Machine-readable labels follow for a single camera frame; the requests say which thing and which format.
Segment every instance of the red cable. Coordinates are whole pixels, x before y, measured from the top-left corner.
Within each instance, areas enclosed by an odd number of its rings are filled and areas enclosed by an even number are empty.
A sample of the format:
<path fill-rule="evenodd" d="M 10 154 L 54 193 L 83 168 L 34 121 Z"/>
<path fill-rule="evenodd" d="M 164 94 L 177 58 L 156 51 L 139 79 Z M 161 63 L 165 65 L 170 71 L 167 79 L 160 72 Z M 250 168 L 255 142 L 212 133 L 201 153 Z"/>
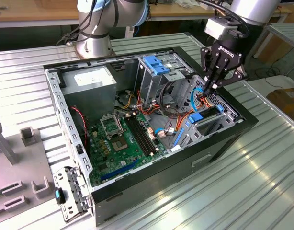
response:
<path fill-rule="evenodd" d="M 80 116 L 81 116 L 81 119 L 83 121 L 83 127 L 84 127 L 84 146 L 86 147 L 86 140 L 88 138 L 87 134 L 86 134 L 86 125 L 85 125 L 85 121 L 84 121 L 84 118 L 83 118 L 83 115 L 82 113 L 76 109 L 75 107 L 71 107 L 71 109 L 75 110 Z"/>

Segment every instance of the pci slot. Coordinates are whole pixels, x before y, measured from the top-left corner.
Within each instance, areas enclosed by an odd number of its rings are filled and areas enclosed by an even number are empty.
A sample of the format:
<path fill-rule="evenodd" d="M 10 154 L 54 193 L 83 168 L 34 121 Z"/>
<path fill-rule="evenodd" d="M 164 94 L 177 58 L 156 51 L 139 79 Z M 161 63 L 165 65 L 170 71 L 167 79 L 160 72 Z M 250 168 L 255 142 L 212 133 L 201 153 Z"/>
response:
<path fill-rule="evenodd" d="M 111 178 L 113 176 L 116 176 L 118 174 L 121 174 L 121 173 L 123 173 L 123 172 L 125 172 L 125 171 L 127 171 L 129 169 L 132 169 L 135 165 L 136 165 L 136 161 L 134 161 L 131 164 L 128 164 L 128 165 L 126 165 L 126 166 L 124 166 L 124 167 L 122 167 L 120 169 L 117 169 L 117 170 L 115 170 L 113 172 L 110 172 L 110 173 L 102 176 L 101 180 L 103 181 L 103 180 L 109 179 L 109 178 Z"/>
<path fill-rule="evenodd" d="M 139 146 L 141 147 L 144 155 L 146 157 L 150 156 L 151 153 L 155 153 L 156 149 L 151 143 L 151 140 L 144 132 L 143 128 L 140 126 L 138 120 L 133 117 L 125 118 L 125 122 L 129 127 L 131 133 L 133 134 L 134 138 L 138 142 Z"/>

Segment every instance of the yellow wire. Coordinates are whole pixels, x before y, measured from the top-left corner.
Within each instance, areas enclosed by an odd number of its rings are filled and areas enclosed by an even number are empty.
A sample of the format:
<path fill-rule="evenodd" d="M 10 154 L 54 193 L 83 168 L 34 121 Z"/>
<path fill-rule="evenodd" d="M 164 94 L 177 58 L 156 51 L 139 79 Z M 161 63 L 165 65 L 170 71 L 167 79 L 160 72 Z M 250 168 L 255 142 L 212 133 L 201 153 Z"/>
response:
<path fill-rule="evenodd" d="M 128 108 L 130 106 L 131 97 L 132 97 L 132 94 L 129 95 L 128 103 L 124 107 L 122 107 L 122 109 L 126 109 L 126 108 Z"/>

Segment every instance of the aluminum table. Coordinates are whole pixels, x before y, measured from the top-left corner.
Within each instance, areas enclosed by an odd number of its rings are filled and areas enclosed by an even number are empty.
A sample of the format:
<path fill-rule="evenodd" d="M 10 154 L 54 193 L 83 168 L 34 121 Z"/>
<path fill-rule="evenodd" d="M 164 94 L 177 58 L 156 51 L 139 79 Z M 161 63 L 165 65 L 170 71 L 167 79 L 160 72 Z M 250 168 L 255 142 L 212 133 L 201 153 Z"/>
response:
<path fill-rule="evenodd" d="M 181 46 L 200 63 L 202 44 L 180 33 L 113 40 L 112 45 L 117 54 Z M 38 128 L 52 173 L 72 160 L 42 66 L 76 59 L 68 46 L 0 52 L 3 135 Z M 294 229 L 294 122 L 245 81 L 227 90 L 258 118 L 256 126 L 222 158 L 97 229 Z M 65 224 L 53 199 L 0 223 L 0 230 L 89 230 L 94 223 L 86 214 Z"/>

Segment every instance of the wooden table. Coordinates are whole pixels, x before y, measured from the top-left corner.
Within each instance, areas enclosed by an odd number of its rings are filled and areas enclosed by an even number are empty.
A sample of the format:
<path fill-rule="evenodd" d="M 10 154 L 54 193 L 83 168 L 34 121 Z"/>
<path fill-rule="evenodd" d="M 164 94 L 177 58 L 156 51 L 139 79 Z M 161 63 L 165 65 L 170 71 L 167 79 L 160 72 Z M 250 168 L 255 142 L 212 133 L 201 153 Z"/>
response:
<path fill-rule="evenodd" d="M 0 0 L 0 6 L 9 7 L 1 11 L 0 28 L 78 24 L 77 9 L 44 9 L 39 0 Z M 282 7 L 281 12 L 275 11 L 274 16 L 284 21 L 290 12 Z M 199 6 L 187 9 L 177 4 L 151 5 L 150 13 L 153 21 L 208 19 L 214 14 L 213 10 Z"/>

